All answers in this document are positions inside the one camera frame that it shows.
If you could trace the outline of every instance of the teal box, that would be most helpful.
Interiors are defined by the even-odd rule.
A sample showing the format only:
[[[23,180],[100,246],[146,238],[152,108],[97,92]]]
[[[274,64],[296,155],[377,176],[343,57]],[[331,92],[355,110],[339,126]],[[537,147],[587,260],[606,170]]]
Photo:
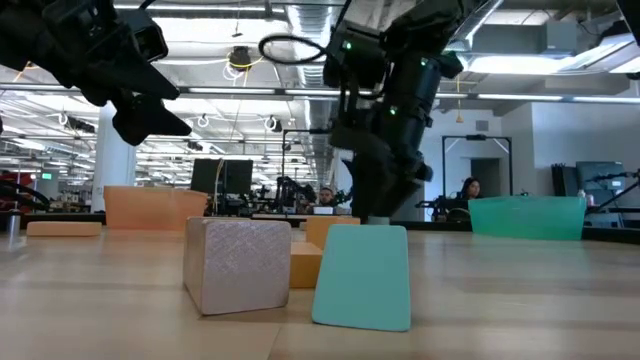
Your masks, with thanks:
[[[469,201],[475,234],[580,240],[587,203],[580,197],[510,196]]]
[[[405,228],[332,225],[311,317],[325,325],[408,331],[411,294]]]

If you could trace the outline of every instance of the white column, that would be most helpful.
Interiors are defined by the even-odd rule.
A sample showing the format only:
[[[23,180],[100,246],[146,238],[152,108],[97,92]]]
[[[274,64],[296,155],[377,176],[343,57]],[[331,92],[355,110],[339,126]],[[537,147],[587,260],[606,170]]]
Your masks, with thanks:
[[[115,114],[116,109],[111,103],[100,109],[91,196],[92,212],[105,210],[105,186],[134,186],[136,181],[136,148],[124,142],[113,128]]]

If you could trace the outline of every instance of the teal block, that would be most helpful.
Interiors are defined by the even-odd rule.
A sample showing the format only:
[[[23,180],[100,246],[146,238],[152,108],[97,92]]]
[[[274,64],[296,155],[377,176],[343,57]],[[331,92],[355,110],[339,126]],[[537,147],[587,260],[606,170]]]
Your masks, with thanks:
[[[331,226],[311,316],[326,325],[408,331],[411,297],[405,228]]]

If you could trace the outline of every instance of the desk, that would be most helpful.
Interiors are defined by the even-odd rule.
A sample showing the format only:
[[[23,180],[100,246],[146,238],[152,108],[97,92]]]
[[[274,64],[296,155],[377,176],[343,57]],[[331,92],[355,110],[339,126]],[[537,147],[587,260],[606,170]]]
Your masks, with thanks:
[[[201,318],[183,246],[107,234],[0,250],[2,360],[640,358],[640,247],[409,232],[412,329],[386,333],[312,324],[312,290]]]

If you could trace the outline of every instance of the wooden block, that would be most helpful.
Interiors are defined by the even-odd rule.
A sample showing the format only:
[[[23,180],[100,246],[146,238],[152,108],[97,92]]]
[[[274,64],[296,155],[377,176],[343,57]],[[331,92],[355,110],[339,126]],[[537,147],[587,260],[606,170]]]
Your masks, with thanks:
[[[307,219],[307,242],[324,250],[329,227],[335,224],[360,225],[360,219],[350,216],[310,216]]]
[[[207,194],[173,188],[105,186],[107,227],[117,230],[184,231],[202,216]]]
[[[188,221],[183,281],[204,315],[285,306],[290,260],[287,222]]]
[[[98,236],[102,223],[73,221],[34,221],[27,225],[27,236]]]
[[[289,287],[292,289],[313,289],[318,281],[322,250],[308,242],[291,244],[291,277]]]

